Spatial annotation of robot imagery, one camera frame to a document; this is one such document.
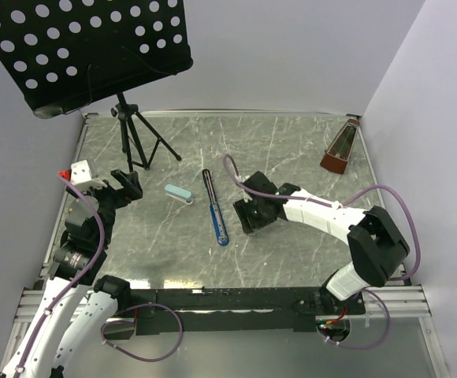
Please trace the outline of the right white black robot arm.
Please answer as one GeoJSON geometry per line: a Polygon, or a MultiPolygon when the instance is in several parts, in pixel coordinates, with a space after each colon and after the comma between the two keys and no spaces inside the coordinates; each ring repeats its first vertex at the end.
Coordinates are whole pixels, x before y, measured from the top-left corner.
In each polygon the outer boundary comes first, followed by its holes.
{"type": "Polygon", "coordinates": [[[291,183],[277,187],[260,171],[243,185],[245,197],[233,207],[245,234],[281,219],[305,224],[347,245],[351,261],[322,285],[320,303],[328,313],[339,313],[349,298],[367,287],[386,285],[410,252],[393,219],[380,206],[345,207],[291,183]]]}

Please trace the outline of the blue black stapler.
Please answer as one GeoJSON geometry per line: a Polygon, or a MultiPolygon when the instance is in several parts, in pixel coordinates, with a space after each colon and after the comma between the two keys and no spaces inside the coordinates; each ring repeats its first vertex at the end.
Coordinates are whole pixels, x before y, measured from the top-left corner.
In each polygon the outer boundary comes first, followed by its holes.
{"type": "Polygon", "coordinates": [[[221,208],[217,200],[212,176],[209,169],[202,170],[202,179],[210,202],[210,215],[213,221],[217,243],[220,246],[227,246],[229,244],[229,235],[221,213],[221,208]]]}

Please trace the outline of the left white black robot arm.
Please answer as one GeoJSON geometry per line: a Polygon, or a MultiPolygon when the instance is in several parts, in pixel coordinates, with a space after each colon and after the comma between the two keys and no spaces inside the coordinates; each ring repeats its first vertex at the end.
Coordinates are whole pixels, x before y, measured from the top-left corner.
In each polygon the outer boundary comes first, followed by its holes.
{"type": "Polygon", "coordinates": [[[86,161],[60,171],[74,200],[65,219],[38,309],[0,377],[71,377],[90,334],[132,307],[128,281],[95,277],[106,260],[116,211],[143,197],[137,172],[115,169],[121,188],[100,180],[86,161]]]}

